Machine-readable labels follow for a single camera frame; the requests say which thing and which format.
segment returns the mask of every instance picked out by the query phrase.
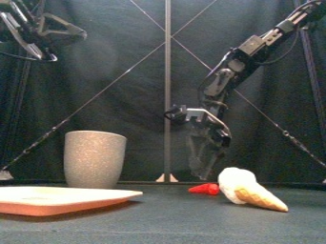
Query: metal pole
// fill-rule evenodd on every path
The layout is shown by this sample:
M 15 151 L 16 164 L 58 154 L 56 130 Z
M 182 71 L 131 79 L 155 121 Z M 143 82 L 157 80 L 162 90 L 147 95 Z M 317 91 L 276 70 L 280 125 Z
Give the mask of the metal pole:
M 171 0 L 166 0 L 166 110 L 171 108 Z M 171 175 L 171 121 L 165 121 L 165 182 Z

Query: speckled cup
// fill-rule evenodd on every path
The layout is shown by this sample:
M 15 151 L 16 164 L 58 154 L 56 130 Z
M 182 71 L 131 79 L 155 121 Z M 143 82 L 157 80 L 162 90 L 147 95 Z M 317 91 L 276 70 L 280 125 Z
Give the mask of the speckled cup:
M 114 189 L 123 170 L 126 137 L 96 131 L 66 135 L 64 172 L 68 186 Z

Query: white plate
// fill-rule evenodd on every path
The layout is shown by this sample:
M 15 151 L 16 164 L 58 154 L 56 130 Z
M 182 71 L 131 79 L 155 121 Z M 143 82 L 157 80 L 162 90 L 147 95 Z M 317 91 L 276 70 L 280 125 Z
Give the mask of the white plate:
M 142 192 L 60 187 L 0 187 L 0 213 L 50 216 L 123 203 Z

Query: black backdrop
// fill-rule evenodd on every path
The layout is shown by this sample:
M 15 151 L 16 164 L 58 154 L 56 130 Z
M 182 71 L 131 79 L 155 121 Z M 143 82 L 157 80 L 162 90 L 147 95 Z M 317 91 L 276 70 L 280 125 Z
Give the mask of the black backdrop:
M 163 172 L 179 181 L 198 180 L 187 162 L 190 128 L 167 127 L 165 106 L 170 102 L 198 106 L 197 88 L 209 73 L 205 65 L 213 68 L 230 47 L 272 30 L 292 13 L 294 2 L 173 0 L 171 20 L 166 22 L 163 0 L 48 0 L 46 11 L 83 28 L 88 38 L 56 50 L 59 62 L 54 64 L 0 57 L 2 164 L 105 91 L 14 164 L 15 178 L 64 179 L 66 133 L 95 130 L 121 133 L 129 139 L 122 180 L 153 181 Z M 174 36 L 171 92 L 166 89 L 166 23 L 171 23 Z M 310 33 L 322 109 L 325 28 L 322 20 Z M 274 58 L 288 51 L 293 40 L 282 44 Z M 286 59 L 259 68 L 237 90 L 325 160 L 325 115 L 316 109 L 305 44 L 298 40 Z M 16 51 L 12 44 L 0 48 Z M 229 106 L 231 147 L 209 180 L 217 180 L 226 167 L 237 166 L 251 170 L 264 182 L 322 182 L 325 169 L 290 144 L 237 92 Z

